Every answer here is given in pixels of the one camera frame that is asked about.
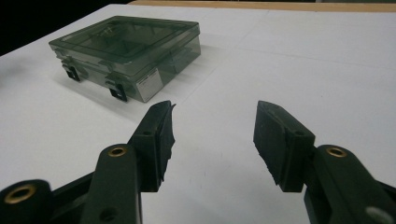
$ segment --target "plastic case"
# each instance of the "plastic case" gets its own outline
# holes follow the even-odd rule
[[[49,42],[69,77],[147,102],[201,54],[199,23],[115,16]]]

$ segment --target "screw hole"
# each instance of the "screw hole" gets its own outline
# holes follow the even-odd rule
[[[35,186],[32,184],[23,185],[12,190],[4,199],[5,203],[20,203],[29,199],[35,194]]]
[[[326,151],[334,157],[345,157],[347,155],[343,149],[337,147],[329,147],[326,149]]]
[[[126,148],[115,147],[108,151],[108,155],[111,157],[120,157],[126,153]]]
[[[117,209],[109,207],[104,209],[101,214],[99,215],[99,218],[101,221],[104,222],[109,222],[112,221],[116,218],[117,216]]]

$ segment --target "black clip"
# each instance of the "black clip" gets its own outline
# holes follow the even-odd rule
[[[112,96],[116,97],[119,100],[122,100],[123,102],[127,102],[128,99],[126,97],[125,91],[122,87],[121,84],[113,83],[110,81],[106,82],[106,85],[110,89],[110,93]]]
[[[67,75],[70,78],[73,78],[75,81],[80,82],[81,79],[78,76],[77,70],[73,66],[67,66],[66,64],[63,65],[64,70],[66,70]]]

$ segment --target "brass insert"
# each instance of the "brass insert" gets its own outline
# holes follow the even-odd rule
[[[19,186],[7,194],[4,199],[5,203],[20,203],[32,197],[35,194],[35,185],[27,184]]]
[[[327,153],[329,153],[330,155],[334,156],[334,157],[345,157],[347,155],[347,153],[338,147],[328,147],[326,149]]]
[[[108,151],[108,155],[111,157],[120,157],[126,153],[126,148],[124,147],[114,147]]]

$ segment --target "white table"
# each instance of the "white table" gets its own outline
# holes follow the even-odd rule
[[[67,77],[48,44],[114,15],[198,21],[202,55],[146,104]],[[176,143],[145,224],[308,223],[303,193],[283,193],[253,144],[259,100],[355,153],[396,186],[396,14],[109,5],[0,57],[0,188],[33,178],[57,189],[126,143],[170,100]]]

